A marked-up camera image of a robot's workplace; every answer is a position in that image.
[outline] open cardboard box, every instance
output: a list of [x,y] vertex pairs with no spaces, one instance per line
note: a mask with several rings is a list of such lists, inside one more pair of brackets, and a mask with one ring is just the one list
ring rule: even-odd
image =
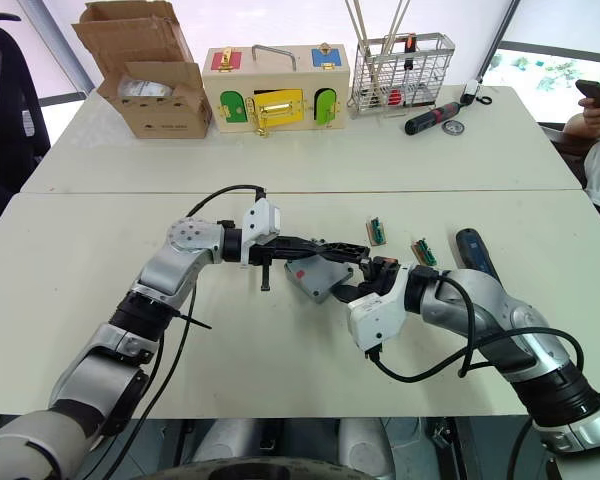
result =
[[124,62],[193,62],[168,2],[87,3],[73,29],[105,77]]
[[[204,138],[211,108],[198,65],[170,3],[88,3],[73,25],[104,81],[98,93],[113,105],[139,138]],[[168,97],[119,97],[124,75],[173,88]]]
[[[202,89],[200,69],[189,62],[126,62],[126,72],[112,72],[98,93],[120,112],[139,138],[204,138],[211,107]],[[124,74],[173,88],[168,97],[119,97]]]

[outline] metal handle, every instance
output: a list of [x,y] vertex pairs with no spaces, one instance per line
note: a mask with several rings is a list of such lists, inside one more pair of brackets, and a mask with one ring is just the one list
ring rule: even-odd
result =
[[280,103],[277,105],[264,105],[260,107],[260,113],[263,117],[276,117],[289,115],[293,113],[293,105],[290,103]]
[[286,55],[291,58],[291,65],[293,66],[293,71],[297,70],[296,68],[296,57],[293,56],[293,53],[287,52],[286,50],[280,50],[279,48],[267,47],[265,45],[254,45],[251,47],[251,56],[253,57],[253,61],[256,60],[256,49],[266,50],[267,52],[279,53],[280,55]]

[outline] wire basket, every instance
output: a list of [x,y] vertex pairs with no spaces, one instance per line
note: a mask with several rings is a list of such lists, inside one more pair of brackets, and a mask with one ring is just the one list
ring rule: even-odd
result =
[[[441,33],[415,35],[416,51],[402,48],[408,34],[395,36],[393,48],[382,54],[387,37],[369,40],[367,55],[358,47],[350,105],[357,113],[432,105],[436,102],[455,50]],[[412,68],[405,68],[405,63]]]

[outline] white table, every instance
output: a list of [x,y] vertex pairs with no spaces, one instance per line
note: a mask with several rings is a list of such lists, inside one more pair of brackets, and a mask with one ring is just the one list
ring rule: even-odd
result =
[[[0,413],[46,405],[51,387],[96,326],[106,322],[167,227],[199,195],[32,195],[13,199],[0,221]],[[476,228],[509,293],[538,308],[582,343],[585,372],[600,389],[600,219],[581,191],[270,195],[286,235],[366,244],[364,222],[384,221],[376,255],[412,259],[426,237],[441,268],[451,245]],[[220,197],[208,220],[241,218],[251,195]],[[328,205],[328,214],[321,211]],[[430,416],[523,413],[493,370],[396,383],[354,345],[345,306],[322,305],[291,285],[278,262],[269,293],[260,269],[206,267],[194,328],[181,364],[152,415],[185,417]],[[167,332],[162,374],[182,331]],[[383,360],[420,372],[464,340],[412,315]]]
[[[460,98],[444,87],[438,105]],[[22,191],[28,193],[209,193],[255,183],[270,192],[395,192],[580,189],[513,89],[485,87],[489,106],[409,137],[407,116],[367,116],[345,129],[221,134],[203,140],[141,140],[97,93],[85,101]]]

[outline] gray plastic part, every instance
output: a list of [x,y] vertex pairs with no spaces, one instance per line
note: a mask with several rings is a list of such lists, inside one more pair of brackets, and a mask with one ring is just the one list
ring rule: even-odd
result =
[[395,480],[396,467],[379,418],[343,418],[338,435],[341,465],[371,475],[378,480]]
[[353,269],[347,263],[330,262],[319,255],[288,260],[284,270],[291,283],[316,303],[324,302],[333,287],[353,276]]
[[262,422],[254,418],[220,418],[196,450],[193,462],[250,457],[260,453]]

